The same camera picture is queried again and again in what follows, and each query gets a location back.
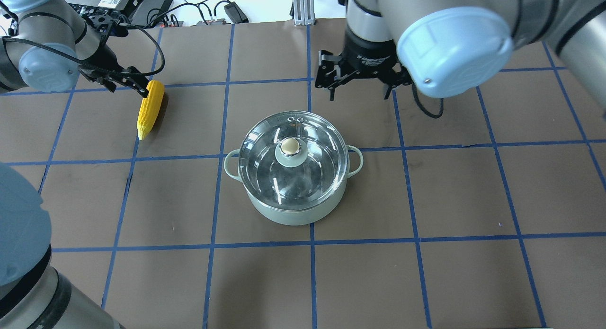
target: yellow corn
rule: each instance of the yellow corn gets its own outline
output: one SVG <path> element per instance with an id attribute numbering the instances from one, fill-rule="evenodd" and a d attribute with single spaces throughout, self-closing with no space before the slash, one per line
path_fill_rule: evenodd
<path id="1" fill-rule="evenodd" d="M 149 94 L 147 94 L 147 97 L 143 98 L 143 101 L 141 102 L 139 118 L 137 119 L 139 140 L 145 139 L 147 134 L 152 130 L 153 124 L 156 122 L 164 96 L 164 85 L 157 80 L 151 80 L 147 83 L 147 91 L 149 91 Z"/>

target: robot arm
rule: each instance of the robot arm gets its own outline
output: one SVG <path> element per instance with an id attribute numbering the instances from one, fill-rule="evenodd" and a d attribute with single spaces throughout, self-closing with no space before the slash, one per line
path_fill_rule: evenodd
<path id="1" fill-rule="evenodd" d="M 147 96 L 149 81 L 144 75 L 149 73 L 141 74 L 132 66 L 121 67 L 104 39 L 65 0 L 2 3 L 17 15 L 18 34 L 1 38 L 0 94 L 26 86 L 45 92 L 66 91 L 76 84 L 80 72 L 109 91 L 115 91 L 119 84 L 143 98 Z M 70 56 L 77 63 L 49 50 Z"/>
<path id="2" fill-rule="evenodd" d="M 347 0 L 344 49 L 320 52 L 316 87 L 332 97 L 351 79 L 376 77 L 388 92 L 415 83 L 446 98 L 539 40 L 606 107 L 606 0 Z M 398 62 L 405 68 L 396 73 Z"/>

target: glass lid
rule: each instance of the glass lid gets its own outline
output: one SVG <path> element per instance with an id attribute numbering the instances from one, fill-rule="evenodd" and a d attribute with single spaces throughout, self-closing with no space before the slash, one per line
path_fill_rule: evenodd
<path id="1" fill-rule="evenodd" d="M 328 199 L 347 173 L 348 152 L 324 118 L 286 111 L 259 122 L 240 148 L 246 190 L 266 206 L 301 211 Z"/>

